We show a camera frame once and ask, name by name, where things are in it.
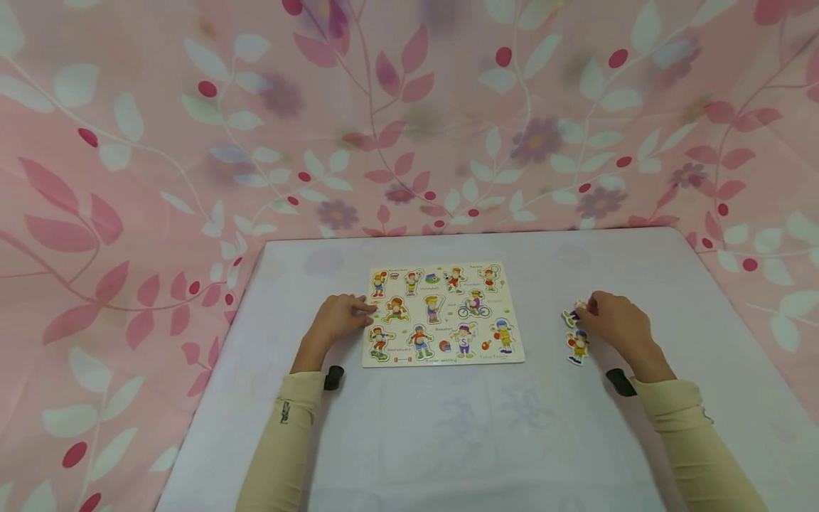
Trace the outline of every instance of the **cream sleeve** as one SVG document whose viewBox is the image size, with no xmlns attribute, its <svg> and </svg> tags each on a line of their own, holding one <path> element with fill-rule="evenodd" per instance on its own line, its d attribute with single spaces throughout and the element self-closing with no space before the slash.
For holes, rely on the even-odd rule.
<svg viewBox="0 0 819 512">
<path fill-rule="evenodd" d="M 646 384 L 631 378 L 663 441 L 689 512 L 763 512 L 765 503 L 714 430 L 690 381 Z"/>
<path fill-rule="evenodd" d="M 237 512 L 298 511 L 307 444 L 323 390 L 321 372 L 284 378 L 239 492 Z"/>
</svg>

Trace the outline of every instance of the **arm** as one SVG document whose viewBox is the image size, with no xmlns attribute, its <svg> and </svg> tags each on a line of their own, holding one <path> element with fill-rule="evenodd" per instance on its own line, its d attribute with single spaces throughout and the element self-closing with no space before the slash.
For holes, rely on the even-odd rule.
<svg viewBox="0 0 819 512">
<path fill-rule="evenodd" d="M 274 403 L 273 413 L 256 447 L 236 504 L 237 512 L 296 512 L 307 466 L 307 446 L 316 410 L 324 389 L 321 367 L 338 338 L 373 319 L 364 296 L 332 296 L 316 314 L 310 331 L 301 340 L 290 374 Z"/>
<path fill-rule="evenodd" d="M 690 512 L 764 512 L 765 503 L 705 415 L 699 388 L 677 380 L 651 337 L 649 317 L 625 297 L 595 292 L 577 308 L 589 333 L 604 339 L 634 371 L 631 379 L 660 436 Z"/>
</svg>

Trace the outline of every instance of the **white table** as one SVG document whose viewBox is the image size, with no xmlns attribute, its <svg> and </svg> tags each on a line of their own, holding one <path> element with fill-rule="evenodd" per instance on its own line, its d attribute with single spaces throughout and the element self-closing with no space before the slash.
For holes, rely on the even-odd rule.
<svg viewBox="0 0 819 512">
<path fill-rule="evenodd" d="M 658 228 L 269 242 L 158 510 L 233 509 L 328 294 L 365 293 L 374 266 L 487 260 L 508 270 L 526 362 L 364 369 L 361 338 L 339 347 L 328 365 L 346 374 L 314 427 L 306 510 L 681 510 L 638 399 L 604 377 L 622 360 L 598 343 L 591 364 L 566 361 L 560 311 L 598 288 L 649 313 L 771 510 L 816 509 L 819 428 L 683 237 Z"/>
</svg>

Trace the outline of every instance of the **wooden puzzle board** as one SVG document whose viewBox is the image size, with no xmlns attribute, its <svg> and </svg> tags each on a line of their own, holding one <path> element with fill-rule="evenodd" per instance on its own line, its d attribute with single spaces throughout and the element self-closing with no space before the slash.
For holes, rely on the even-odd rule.
<svg viewBox="0 0 819 512">
<path fill-rule="evenodd" d="M 370 270 L 378 305 L 365 332 L 365 368 L 491 365 L 525 360 L 500 261 Z"/>
</svg>

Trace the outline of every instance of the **floral fabric backdrop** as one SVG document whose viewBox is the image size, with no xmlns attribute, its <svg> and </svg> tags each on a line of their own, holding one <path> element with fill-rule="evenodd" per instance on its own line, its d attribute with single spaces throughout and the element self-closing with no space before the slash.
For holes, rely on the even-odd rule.
<svg viewBox="0 0 819 512">
<path fill-rule="evenodd" d="M 0 510 L 151 510 L 274 239 L 671 225 L 819 419 L 817 7 L 0 0 Z"/>
</svg>

